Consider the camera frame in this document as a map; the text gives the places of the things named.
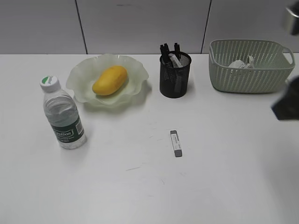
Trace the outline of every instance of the mango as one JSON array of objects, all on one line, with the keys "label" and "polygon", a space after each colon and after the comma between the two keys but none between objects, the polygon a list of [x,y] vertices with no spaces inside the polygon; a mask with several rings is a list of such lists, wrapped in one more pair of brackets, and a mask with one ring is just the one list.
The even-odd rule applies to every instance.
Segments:
[{"label": "mango", "polygon": [[125,83],[128,77],[127,70],[119,65],[112,66],[102,72],[93,84],[93,92],[100,96],[115,93]]}]

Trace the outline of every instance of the light green basket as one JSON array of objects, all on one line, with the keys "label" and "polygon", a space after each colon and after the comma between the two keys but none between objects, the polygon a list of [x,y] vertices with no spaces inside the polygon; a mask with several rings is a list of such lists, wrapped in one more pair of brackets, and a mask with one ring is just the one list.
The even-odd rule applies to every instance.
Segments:
[{"label": "light green basket", "polygon": [[[287,50],[292,63],[286,59]],[[234,69],[236,61],[254,57],[258,69]],[[224,92],[268,93],[279,90],[295,67],[292,51],[273,41],[216,40],[210,44],[209,72],[215,89]]]}]

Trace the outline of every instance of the glass bowl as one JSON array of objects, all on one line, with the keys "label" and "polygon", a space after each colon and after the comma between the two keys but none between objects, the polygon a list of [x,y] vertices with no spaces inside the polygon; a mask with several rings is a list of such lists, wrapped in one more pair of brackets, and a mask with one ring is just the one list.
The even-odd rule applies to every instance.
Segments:
[{"label": "glass bowl", "polygon": [[[128,72],[128,79],[124,85],[109,96],[98,96],[92,91],[94,82],[107,68],[120,65]],[[142,82],[149,75],[143,64],[129,56],[104,54],[85,59],[75,66],[66,81],[66,88],[73,90],[75,98],[81,103],[90,103],[94,106],[118,106],[128,103],[132,96],[138,94]]]}]

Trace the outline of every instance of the green label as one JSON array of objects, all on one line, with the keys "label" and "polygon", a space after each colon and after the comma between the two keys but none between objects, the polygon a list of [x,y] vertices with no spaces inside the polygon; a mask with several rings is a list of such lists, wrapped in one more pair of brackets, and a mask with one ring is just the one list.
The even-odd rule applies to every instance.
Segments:
[{"label": "green label", "polygon": [[42,83],[45,84],[47,80],[48,80],[48,77],[43,78]]},{"label": "green label", "polygon": [[71,125],[65,127],[56,127],[51,125],[58,141],[63,143],[71,143],[77,141],[84,134],[80,117]]}]

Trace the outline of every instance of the plastic water bottle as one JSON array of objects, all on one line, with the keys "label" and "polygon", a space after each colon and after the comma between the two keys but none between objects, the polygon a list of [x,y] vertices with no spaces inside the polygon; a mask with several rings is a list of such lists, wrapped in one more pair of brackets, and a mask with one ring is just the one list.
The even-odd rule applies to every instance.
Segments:
[{"label": "plastic water bottle", "polygon": [[74,149],[83,145],[87,139],[74,100],[55,76],[43,78],[40,85],[45,93],[43,110],[60,146]]}]

